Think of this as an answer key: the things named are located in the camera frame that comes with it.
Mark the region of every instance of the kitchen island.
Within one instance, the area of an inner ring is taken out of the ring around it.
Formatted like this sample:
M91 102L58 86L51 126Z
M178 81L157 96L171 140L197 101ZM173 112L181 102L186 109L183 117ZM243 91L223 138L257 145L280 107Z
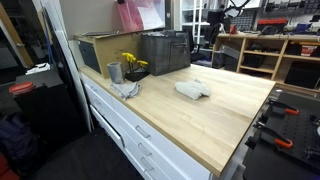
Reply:
M119 139L116 143L132 156L128 158L138 171L141 160L139 172L150 179L209 179L206 171L222 176L275 85L270 80L191 65L162 76L147 76L139 82L139 95L123 101L110 89L111 79L87 67L80 72L91 109L98 112L95 116L102 117L116 133L114 140ZM176 82L195 78L210 89L210 97L192 100L175 90ZM141 150L141 158L126 150L130 142ZM194 165L203 173L193 169Z

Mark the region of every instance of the wooden countertop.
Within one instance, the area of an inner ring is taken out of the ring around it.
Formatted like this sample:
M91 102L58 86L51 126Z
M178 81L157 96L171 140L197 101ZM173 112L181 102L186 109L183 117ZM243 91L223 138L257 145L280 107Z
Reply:
M140 81L140 94L122 101L89 68L80 71L219 177L275 82L191 65ZM210 97L194 101L175 90L177 81L202 80Z

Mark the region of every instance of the metal cup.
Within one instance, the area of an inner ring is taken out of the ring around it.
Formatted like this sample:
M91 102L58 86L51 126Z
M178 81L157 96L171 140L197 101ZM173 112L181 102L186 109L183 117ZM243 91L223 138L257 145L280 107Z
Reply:
M112 83L123 84L124 76L121 62L112 62L107 64Z

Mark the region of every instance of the drawer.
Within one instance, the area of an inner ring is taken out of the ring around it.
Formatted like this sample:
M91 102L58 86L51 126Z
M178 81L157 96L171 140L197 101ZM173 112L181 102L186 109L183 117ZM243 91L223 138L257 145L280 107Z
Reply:
M112 96L105 91L103 88L101 88L97 83L93 82L90 78L88 78L86 75L82 74L82 80L87 85L87 88L89 88L91 91L95 92L98 96L100 96L112 109L113 107L113 101Z
M123 143L121 136L114 130L109 123L98 113L98 111L90 105L90 109L94 117L96 117L100 126L109 134L109 136L113 139L113 141L119 146L120 149L123 149Z
M145 141L139 136L135 129L129 125L125 120L119 120L120 129L127 134L130 134L130 138L135 142L140 153L153 162L156 162L158 167L167 175L170 179L174 180L184 180L188 179L183 175L183 172L179 172L179 167L170 163L169 160L161 152L157 151L156 147Z
M102 100L95 92L93 92L87 84L85 88L90 100L90 103L96 108L96 110L108 120L108 122L115 128L118 129L118 119L117 114L114 110Z
M210 179L210 171L199 164L191 156L186 154L183 150L147 124L143 119L125 107L118 100L115 100L113 104L116 114L118 115L119 125L122 126L122 121L125 121L127 124L132 126L131 129L135 131L135 133L131 133L132 136L134 136L134 134L138 134L139 138L148 142L150 146L156 149L159 154L161 154L161 156L171 164L171 166L176 167L177 171L185 177L185 179ZM167 175L170 178L173 176L170 174L172 171L168 170L168 167L162 165L159 166L163 168L165 173L168 173Z
M145 179L169 179L152 160L148 159L144 154L141 153L141 151L138 149L138 145L130 138L130 136L126 133L123 133L124 152L139 173Z

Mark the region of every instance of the crumpled towel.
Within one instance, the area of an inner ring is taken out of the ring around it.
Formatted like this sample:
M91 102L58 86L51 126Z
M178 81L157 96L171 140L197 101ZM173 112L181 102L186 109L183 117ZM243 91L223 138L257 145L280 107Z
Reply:
M190 82L176 82L177 91L190 97L193 100L199 99L201 96L210 96L210 90L199 80L195 79Z
M118 95L125 101L127 98L135 97L138 95L141 89L141 85L137 82L130 84L111 84L113 89Z

